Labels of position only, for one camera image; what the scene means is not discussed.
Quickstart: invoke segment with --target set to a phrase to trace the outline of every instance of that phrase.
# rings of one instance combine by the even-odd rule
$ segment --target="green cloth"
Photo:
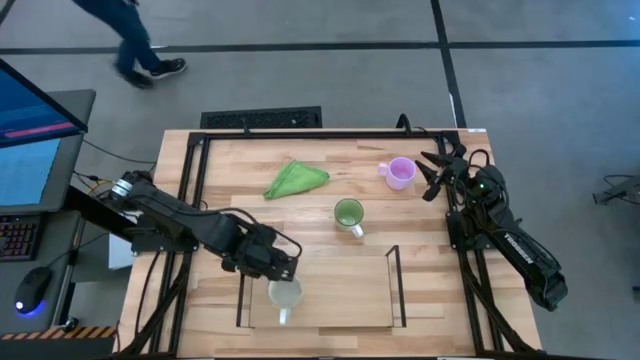
[[[262,196],[265,199],[277,199],[315,189],[326,184],[327,181],[329,181],[329,174],[326,171],[314,169],[294,160],[280,169],[278,177]]]

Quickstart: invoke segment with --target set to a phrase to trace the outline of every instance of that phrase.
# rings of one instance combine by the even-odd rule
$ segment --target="green mug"
[[[364,236],[360,223],[364,217],[364,208],[362,204],[355,199],[342,199],[338,201],[333,216],[336,219],[336,225],[342,231],[351,231],[357,238]]]

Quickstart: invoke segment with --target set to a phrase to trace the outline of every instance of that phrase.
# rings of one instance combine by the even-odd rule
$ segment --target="jeans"
[[[149,34],[142,25],[135,6],[122,0],[73,0],[89,14],[102,20],[122,37],[116,69],[122,74],[133,72],[136,59],[145,70],[157,69],[160,59],[149,43]]]

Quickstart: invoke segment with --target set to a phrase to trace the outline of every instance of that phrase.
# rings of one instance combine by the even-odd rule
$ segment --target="pink mug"
[[[389,165],[380,163],[378,174],[386,177],[387,185],[394,190],[402,190],[411,184],[416,176],[416,165],[413,160],[399,157],[391,160]]]

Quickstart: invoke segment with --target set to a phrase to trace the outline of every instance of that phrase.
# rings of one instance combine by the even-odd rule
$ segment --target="sneaker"
[[[149,73],[154,79],[162,79],[169,75],[178,74],[187,68],[187,62],[182,58],[173,60],[162,60],[158,69],[151,70]]]
[[[133,71],[129,74],[123,74],[118,72],[122,78],[129,84],[137,87],[138,89],[151,89],[153,87],[153,81],[145,75],[140,74],[137,71]]]

